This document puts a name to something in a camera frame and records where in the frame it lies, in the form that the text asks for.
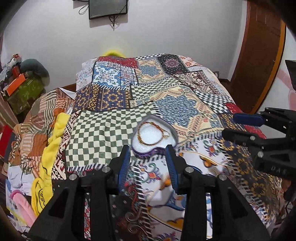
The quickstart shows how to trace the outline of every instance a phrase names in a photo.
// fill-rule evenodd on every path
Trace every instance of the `metal bolt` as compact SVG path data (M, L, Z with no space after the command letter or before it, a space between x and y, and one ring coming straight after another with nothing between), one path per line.
M227 179L227 176L225 174L220 174L219 179L225 181Z
M77 178L77 175L76 175L76 174L71 174L71 175L69 176L69 179L70 179L71 181L75 180L76 178Z
M257 153L257 156L260 157L260 158L262 158L262 157L263 157L263 152L262 152L262 151L259 151L259 152Z
M110 172L111 168L110 167L103 167L102 172L107 173Z
M193 167L186 167L185 168L186 172L192 173L194 171Z

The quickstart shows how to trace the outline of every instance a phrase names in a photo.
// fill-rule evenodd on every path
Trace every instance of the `yellow towel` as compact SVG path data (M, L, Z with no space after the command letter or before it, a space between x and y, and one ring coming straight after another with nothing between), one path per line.
M45 205L51 199L52 193L52 166L59 149L59 144L62 140L65 126L68 122L70 115L60 113L57 116L57 121L54 125L52 137L48 139L49 145L44 148L41 165L39 168L39 178L33 181L31 192L32 200L31 205L34 213L38 216Z

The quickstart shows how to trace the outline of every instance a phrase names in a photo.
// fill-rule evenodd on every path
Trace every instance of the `bracelet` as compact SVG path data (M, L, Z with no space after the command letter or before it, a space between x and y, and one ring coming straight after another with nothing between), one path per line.
M159 130L161 131L161 133L162 133L162 137L161 137L161 139L160 139L159 141L155 142L155 143L151 143L151 144L145 143L145 142L142 140L141 135L140 135L140 129L141 129L141 127L142 127L144 124L150 124L150 125L155 126L157 129L159 129ZM162 129L159 125L155 124L154 122L152 122L152 121L146 121L146 122L143 122L143 123L139 126L139 128L138 128L138 135L137 135L137 136L138 136L138 140L139 140L139 142L140 142L141 144L144 144L144 145L146 145L146 146L153 146L153 145L156 145L157 143L161 142L163 138L168 138L168 137L170 136L170 133L169 133L168 131Z

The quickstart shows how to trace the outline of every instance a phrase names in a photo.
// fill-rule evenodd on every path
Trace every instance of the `wooden door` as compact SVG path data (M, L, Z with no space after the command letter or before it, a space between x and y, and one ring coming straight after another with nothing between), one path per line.
M285 40L285 24L267 6L248 2L241 53L229 92L245 113L255 113L278 70Z

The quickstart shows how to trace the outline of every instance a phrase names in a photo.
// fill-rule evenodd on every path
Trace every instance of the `checkered fabric patch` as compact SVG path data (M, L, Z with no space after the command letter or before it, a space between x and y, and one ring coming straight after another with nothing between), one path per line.
M133 128L138 122L155 113L152 102L129 110L100 113L82 110L66 148L67 167L109 164L119 156L123 145L131 144Z
M162 54L152 54L152 55L146 55L146 56L140 56L140 57L135 57L136 60L151 60L151 59L155 59L159 56L161 56Z
M225 103L233 103L233 101L228 96L218 96L211 93L200 92L198 90L194 90L194 93L216 114L230 113Z
M131 86L131 92L134 99L143 99L147 95L151 96L156 92L159 92L163 89L168 89L176 85L180 85L181 82L175 78L169 78L162 80L153 84L143 84L143 85L134 85Z

